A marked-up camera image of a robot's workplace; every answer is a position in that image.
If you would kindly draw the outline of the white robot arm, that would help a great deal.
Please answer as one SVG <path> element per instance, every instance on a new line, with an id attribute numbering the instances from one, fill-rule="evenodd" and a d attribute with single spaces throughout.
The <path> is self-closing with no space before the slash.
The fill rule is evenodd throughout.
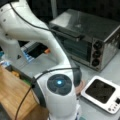
<path id="1" fill-rule="evenodd" d="M 81 70 L 48 26 L 39 20 L 26 0 L 0 0 L 0 27 L 9 38 L 35 41 L 33 55 L 50 50 L 54 65 L 39 72 L 32 81 L 36 101 L 48 109 L 48 120 L 79 120 L 81 106 L 75 88 L 81 82 Z"/>

